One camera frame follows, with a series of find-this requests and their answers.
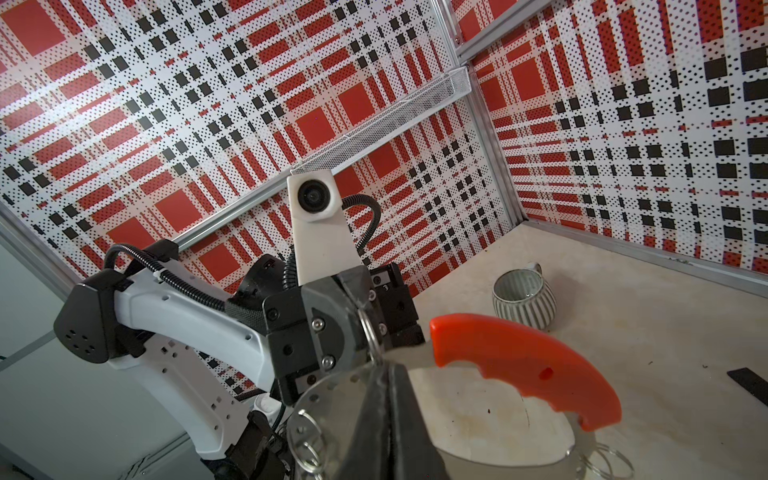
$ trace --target key ring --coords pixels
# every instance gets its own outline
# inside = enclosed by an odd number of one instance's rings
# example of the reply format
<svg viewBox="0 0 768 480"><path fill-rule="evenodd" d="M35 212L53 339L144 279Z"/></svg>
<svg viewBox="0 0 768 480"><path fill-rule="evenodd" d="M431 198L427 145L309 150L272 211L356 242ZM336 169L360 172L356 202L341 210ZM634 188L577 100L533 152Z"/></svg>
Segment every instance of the key ring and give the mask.
<svg viewBox="0 0 768 480"><path fill-rule="evenodd" d="M594 473L598 474L601 478L605 478L605 480L630 480L631 478L634 478L634 466L632 466L632 462L629 461L627 457L624 456L621 452L618 450L613 450L608 445L605 445L604 443L596 443L594 446L594 450L603 457L603 460L605 460L606 465L608 465L608 472L605 472L603 470L600 470L594 463L589 461L589 458L585 457L584 455L581 456L581 462L589 468ZM614 469L611 467L611 463L608 461L607 456L605 453L608 453L610 455L613 455L614 457L618 458L625 464L627 464L627 467L629 467L630 474L624 477L617 477L614 475Z"/></svg>

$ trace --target aluminum frame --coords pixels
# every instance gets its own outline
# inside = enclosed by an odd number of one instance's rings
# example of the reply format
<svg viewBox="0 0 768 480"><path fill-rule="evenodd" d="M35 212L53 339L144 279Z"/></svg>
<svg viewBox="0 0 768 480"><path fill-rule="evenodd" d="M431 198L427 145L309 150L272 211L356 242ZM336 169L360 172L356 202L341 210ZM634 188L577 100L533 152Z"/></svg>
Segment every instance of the aluminum frame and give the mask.
<svg viewBox="0 0 768 480"><path fill-rule="evenodd" d="M522 22L525 22L535 15L536 12L550 4L551 0L519 0L512 7L507 9L506 12L499 15L497 19L483 28L477 35L459 45L456 49L458 59L461 62L471 60L478 53L488 48L494 41L497 41L508 34Z"/></svg>

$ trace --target black square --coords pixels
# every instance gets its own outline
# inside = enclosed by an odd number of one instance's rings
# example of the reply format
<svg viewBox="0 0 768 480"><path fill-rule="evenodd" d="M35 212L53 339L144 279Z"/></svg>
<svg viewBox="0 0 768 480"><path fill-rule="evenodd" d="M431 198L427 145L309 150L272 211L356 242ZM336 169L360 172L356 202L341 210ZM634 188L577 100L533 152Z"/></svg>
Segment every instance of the black square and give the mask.
<svg viewBox="0 0 768 480"><path fill-rule="evenodd" d="M768 164L750 164L750 178L768 178Z"/></svg>
<svg viewBox="0 0 768 480"><path fill-rule="evenodd" d="M726 75L728 75L728 67L725 62L725 57L704 62L704 76L707 77L707 80L724 77Z"/></svg>
<svg viewBox="0 0 768 480"><path fill-rule="evenodd" d="M652 101L647 101L644 104L637 104L637 111L640 112L641 117L653 117L654 103Z"/></svg>
<svg viewBox="0 0 768 480"><path fill-rule="evenodd" d="M31 172L37 168L37 166L33 164L31 160L29 160L29 157L22 158L18 161L18 164L24 169L24 171L27 172Z"/></svg>
<svg viewBox="0 0 768 480"><path fill-rule="evenodd" d="M122 57L115 57L112 61L118 67L119 71L123 71L128 68L128 63Z"/></svg>
<svg viewBox="0 0 768 480"><path fill-rule="evenodd" d="M144 33L147 33L152 29L152 24L147 20L147 17L141 17L139 18L136 23L139 24L139 27L141 28L141 31Z"/></svg>
<svg viewBox="0 0 768 480"><path fill-rule="evenodd" d="M24 192L28 196L32 195L36 191L35 188L32 185L30 185L29 183L23 183L23 184L19 185L18 187L21 188L22 192Z"/></svg>
<svg viewBox="0 0 768 480"><path fill-rule="evenodd" d="M152 46L154 47L154 50L155 50L155 51L160 51L160 50L162 50L163 48L165 48L165 44L163 43L163 41L162 41L162 40L160 40L160 37L154 37L154 38L151 38L149 42L150 42L150 43L152 44Z"/></svg>
<svg viewBox="0 0 768 480"><path fill-rule="evenodd" d="M764 67L768 67L765 47L741 52L741 71L757 70Z"/></svg>
<svg viewBox="0 0 768 480"><path fill-rule="evenodd" d="M104 78L109 78L114 75L114 72L112 71L112 67L110 67L107 64L100 65L98 70L101 72L102 75L104 75Z"/></svg>
<svg viewBox="0 0 768 480"><path fill-rule="evenodd" d="M752 101L768 98L768 78L744 82L744 100Z"/></svg>
<svg viewBox="0 0 768 480"><path fill-rule="evenodd" d="M738 227L723 227L723 233L726 238L730 238L731 240L744 240L742 231Z"/></svg>
<svg viewBox="0 0 768 480"><path fill-rule="evenodd" d="M733 146L733 139L729 140L715 140L713 143L715 147L715 155L735 155L736 148Z"/></svg>
<svg viewBox="0 0 768 480"><path fill-rule="evenodd" d="M752 220L755 223L768 223L768 210L752 210Z"/></svg>
<svg viewBox="0 0 768 480"><path fill-rule="evenodd" d="M639 97L641 95L650 94L650 86L648 85L648 79L636 80L632 82L632 89L634 90L634 96Z"/></svg>
<svg viewBox="0 0 768 480"><path fill-rule="evenodd" d="M174 78L176 78L176 82L179 84L180 87L183 87L184 85L188 84L190 81L187 80L187 77L184 76L184 73L177 73Z"/></svg>
<svg viewBox="0 0 768 480"><path fill-rule="evenodd" d="M112 43L112 40L110 40L109 38L104 37L101 40L99 40L98 42L99 42L99 44L101 44L101 47L107 53L109 53L110 51L114 50L114 44Z"/></svg>
<svg viewBox="0 0 768 480"><path fill-rule="evenodd" d="M619 116L619 120L630 120L632 118L632 112L629 107L619 107L616 109L616 113Z"/></svg>
<svg viewBox="0 0 768 480"><path fill-rule="evenodd" d="M739 207L721 207L720 211L723 215L723 220L741 221L741 209Z"/></svg>
<svg viewBox="0 0 768 480"><path fill-rule="evenodd" d="M96 47L93 46L93 44L88 44L85 48L83 48L83 50L91 60L96 60L97 58L101 57L101 54L98 52Z"/></svg>
<svg viewBox="0 0 768 480"><path fill-rule="evenodd" d="M748 138L746 149L750 155L768 154L768 137Z"/></svg>
<svg viewBox="0 0 768 480"><path fill-rule="evenodd" d="M717 164L718 178L737 178L736 164Z"/></svg>
<svg viewBox="0 0 768 480"><path fill-rule="evenodd" d="M43 188L51 184L51 181L43 174L39 174L37 177L35 177L35 182Z"/></svg>
<svg viewBox="0 0 768 480"><path fill-rule="evenodd" d="M730 89L728 87L721 87L707 90L707 98L709 99L710 107L728 105L730 103Z"/></svg>
<svg viewBox="0 0 768 480"><path fill-rule="evenodd" d="M203 19L203 23L205 25L210 25L214 22L214 17L210 14L208 10L203 10L200 12L200 18Z"/></svg>
<svg viewBox="0 0 768 480"><path fill-rule="evenodd" d="M224 8L224 5L222 5L221 3L217 3L216 5L214 5L214 12L216 12L216 15L218 15L219 18L224 17L228 13L227 10Z"/></svg>
<svg viewBox="0 0 768 480"><path fill-rule="evenodd" d="M666 177L667 172L663 164L656 164L650 166L650 175L652 177Z"/></svg>
<svg viewBox="0 0 768 480"><path fill-rule="evenodd" d="M648 154L648 158L662 157L661 145L646 145L645 152Z"/></svg>
<svg viewBox="0 0 768 480"><path fill-rule="evenodd" d="M627 85L618 85L611 90L614 92L614 100L621 100L627 97Z"/></svg>

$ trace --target patterned wall panel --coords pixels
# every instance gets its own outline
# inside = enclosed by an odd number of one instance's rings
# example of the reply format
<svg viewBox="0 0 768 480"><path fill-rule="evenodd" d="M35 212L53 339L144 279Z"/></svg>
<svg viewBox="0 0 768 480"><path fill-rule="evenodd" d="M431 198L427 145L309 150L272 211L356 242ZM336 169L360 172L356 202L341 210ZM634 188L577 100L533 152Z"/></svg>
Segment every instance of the patterned wall panel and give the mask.
<svg viewBox="0 0 768 480"><path fill-rule="evenodd" d="M0 5L0 194L80 275L176 236L448 66L424 1Z"/></svg>
<svg viewBox="0 0 768 480"><path fill-rule="evenodd" d="M768 273L757 0L556 1L475 60L530 218Z"/></svg>

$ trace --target red square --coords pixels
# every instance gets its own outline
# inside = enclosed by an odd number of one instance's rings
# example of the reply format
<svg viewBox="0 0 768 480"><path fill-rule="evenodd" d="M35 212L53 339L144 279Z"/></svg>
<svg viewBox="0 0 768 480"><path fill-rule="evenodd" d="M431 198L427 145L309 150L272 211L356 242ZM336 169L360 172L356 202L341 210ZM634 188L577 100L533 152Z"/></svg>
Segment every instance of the red square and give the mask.
<svg viewBox="0 0 768 480"><path fill-rule="evenodd" d="M136 217L131 218L114 229L107 232L107 235L115 243L129 243L134 247L145 248L154 243L154 238L147 232Z"/></svg>
<svg viewBox="0 0 768 480"><path fill-rule="evenodd" d="M521 100L526 101L544 94L544 85L541 84L535 59L522 62L517 67L513 67L511 72Z"/></svg>
<svg viewBox="0 0 768 480"><path fill-rule="evenodd" d="M154 206L177 232L181 232L201 218L200 212L183 190L168 195Z"/></svg>
<svg viewBox="0 0 768 480"><path fill-rule="evenodd" d="M376 170L376 175L379 175L379 178L384 178L389 172L400 166L400 161L395 156L395 151L389 143L372 151L368 154L368 158L371 160L373 170Z"/></svg>
<svg viewBox="0 0 768 480"><path fill-rule="evenodd" d="M32 55L64 41L56 24L36 0L27 0L0 16Z"/></svg>
<svg viewBox="0 0 768 480"><path fill-rule="evenodd" d="M507 106L507 101L502 93L502 86L498 83L498 78L493 77L480 84L482 94L485 97L485 104L490 111L498 110Z"/></svg>
<svg viewBox="0 0 768 480"><path fill-rule="evenodd" d="M296 124L299 125L299 129L304 133L304 137L312 149L318 148L336 136L322 108L312 110L296 120Z"/></svg>
<svg viewBox="0 0 768 480"><path fill-rule="evenodd" d="M481 30L475 10L470 10L467 15L464 15L462 19L458 21L458 26L462 29L464 41L471 40L475 35L480 33Z"/></svg>
<svg viewBox="0 0 768 480"><path fill-rule="evenodd" d="M341 195L342 198L362 191L360 179L357 177L357 173L352 167L347 167L344 170L341 170L336 174L334 179L336 180L336 186L339 188L339 195Z"/></svg>
<svg viewBox="0 0 768 480"><path fill-rule="evenodd" d="M341 105L343 105L344 111L353 125L357 125L375 113L362 83L340 94L339 100L341 100Z"/></svg>
<svg viewBox="0 0 768 480"><path fill-rule="evenodd" d="M218 247L214 247L210 252L200 255L200 262L203 263L217 282L240 268L240 264L223 243Z"/></svg>

